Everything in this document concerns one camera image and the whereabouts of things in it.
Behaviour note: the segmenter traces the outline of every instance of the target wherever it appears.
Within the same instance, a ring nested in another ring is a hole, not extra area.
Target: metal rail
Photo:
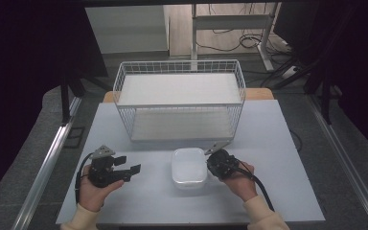
[[[70,105],[70,115],[71,119],[69,123],[65,126],[61,126],[58,129],[56,137],[50,146],[49,151],[47,152],[46,158],[43,161],[43,164],[38,172],[32,188],[30,189],[28,196],[25,199],[25,202],[20,209],[19,214],[12,226],[12,230],[14,229],[27,229],[32,217],[35,213],[35,209],[37,204],[46,188],[47,182],[49,181],[50,175],[53,171],[53,168],[56,165],[58,160],[59,153],[61,152],[62,146],[64,145],[65,139],[67,138],[68,132],[70,131],[71,126],[74,122],[74,116],[77,113],[77,110],[80,106],[81,99],[74,98]]]
[[[318,120],[319,125],[321,125],[328,141],[333,147],[333,151],[339,160],[342,169],[345,171],[348,179],[350,180],[352,187],[354,188],[360,202],[362,203],[367,215],[368,215],[368,187],[364,183],[363,179],[360,177],[359,172],[355,168],[351,158],[349,157],[348,152],[343,148],[343,145],[340,143],[339,138],[337,137],[334,129],[331,125],[325,121],[321,112],[319,111],[319,105],[313,95],[308,96],[309,104],[311,109]]]

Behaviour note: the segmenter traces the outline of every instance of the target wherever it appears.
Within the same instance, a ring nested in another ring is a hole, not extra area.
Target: white tabletop
[[[101,145],[126,155],[116,170],[142,164],[139,174],[105,201],[98,223],[116,225],[182,225],[247,223],[242,201],[209,174],[204,188],[178,190],[173,185],[171,155],[175,149],[210,148],[212,143],[131,143],[114,103],[101,103],[81,160]],[[253,164],[271,202],[285,221],[325,220],[277,101],[246,101],[237,134],[225,148]],[[76,211],[74,179],[57,223]]]

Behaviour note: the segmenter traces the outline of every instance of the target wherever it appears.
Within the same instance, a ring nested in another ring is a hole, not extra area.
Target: hand
[[[104,205],[106,197],[124,185],[123,180],[118,180],[104,188],[95,187],[88,179],[89,168],[87,165],[83,168],[80,184],[80,206],[91,212],[99,212]]]
[[[245,162],[243,164],[239,164],[241,169],[246,171],[251,171],[252,173],[255,171],[255,168]],[[244,174],[240,172],[235,172],[231,177],[224,179],[223,183],[225,183],[229,189],[236,196],[239,196],[243,202],[255,197],[258,195],[256,192],[256,184],[255,181],[251,180]]]

